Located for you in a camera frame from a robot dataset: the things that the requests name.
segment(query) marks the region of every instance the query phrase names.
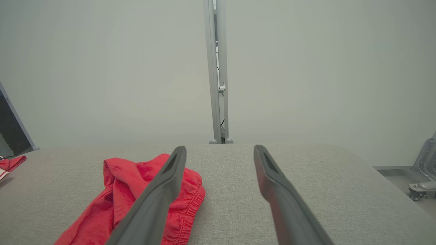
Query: gray metal frame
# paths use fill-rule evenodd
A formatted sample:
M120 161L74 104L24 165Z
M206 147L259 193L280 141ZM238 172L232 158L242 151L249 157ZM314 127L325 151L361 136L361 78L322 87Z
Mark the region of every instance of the gray metal frame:
M6 101L9 105L10 109L12 110L12 113L14 114L15 118L17 119L18 124L21 127L21 130L23 130L27 140L30 143L30 146L32 147L33 150L39 150L39 147L36 147L35 144L33 143L32 139L30 138L29 133L27 132L26 128L23 125L23 122L21 121L20 117L18 116L18 113L15 110L15 107L13 106L12 102L10 101L9 96L6 93L6 90L4 89L3 85L1 84L1 81L0 81L0 90L3 93L3 96L6 98Z
M227 30L225 18L226 0L216 0L217 27L218 27L218 53L219 53L219 79L220 85L225 84L224 95L224 139L226 144L233 143L228 127L228 81L227 81Z
M204 28L206 31L206 49L208 54L209 86L211 92L212 121L214 127L214 139L210 144L221 144L221 123L218 99L218 71L215 43L215 21L213 0L203 0Z
M426 140L413 166L374 167L376 170L410 169L427 181L436 180L436 132Z

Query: white wall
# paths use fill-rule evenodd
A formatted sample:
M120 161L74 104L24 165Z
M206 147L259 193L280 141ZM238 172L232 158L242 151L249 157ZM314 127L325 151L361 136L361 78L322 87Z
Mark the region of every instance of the white wall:
M0 0L0 81L41 148L213 138L202 2Z
M436 1L227 1L235 143L342 146L414 163L436 130Z

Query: dark panel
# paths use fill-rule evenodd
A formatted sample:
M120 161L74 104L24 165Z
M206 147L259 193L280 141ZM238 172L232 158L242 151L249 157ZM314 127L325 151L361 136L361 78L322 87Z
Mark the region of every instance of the dark panel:
M18 155L30 147L26 135L3 95L0 95L0 133L14 155Z

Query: metal pole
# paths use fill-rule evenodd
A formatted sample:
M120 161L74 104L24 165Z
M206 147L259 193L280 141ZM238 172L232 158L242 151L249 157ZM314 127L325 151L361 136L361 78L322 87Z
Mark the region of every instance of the metal pole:
M218 71L215 44L215 21L213 0L203 0L204 27L206 31L206 49L208 54L209 86L211 92L212 120L214 127L214 139L210 144L221 144L221 124L218 100Z
M228 123L228 81L227 81L227 30L225 19L225 1L216 0L217 3L217 28L218 28L218 53L219 53L219 79L220 84L225 84L224 95L224 138L225 143L233 143L229 137L229 123Z

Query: caster wheel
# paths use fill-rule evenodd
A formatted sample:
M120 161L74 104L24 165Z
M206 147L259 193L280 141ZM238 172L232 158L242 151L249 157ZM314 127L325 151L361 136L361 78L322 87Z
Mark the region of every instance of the caster wheel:
M414 200L414 201L418 201L419 199L421 199L421 197L419 196L418 193L409 193L409 197L410 199Z

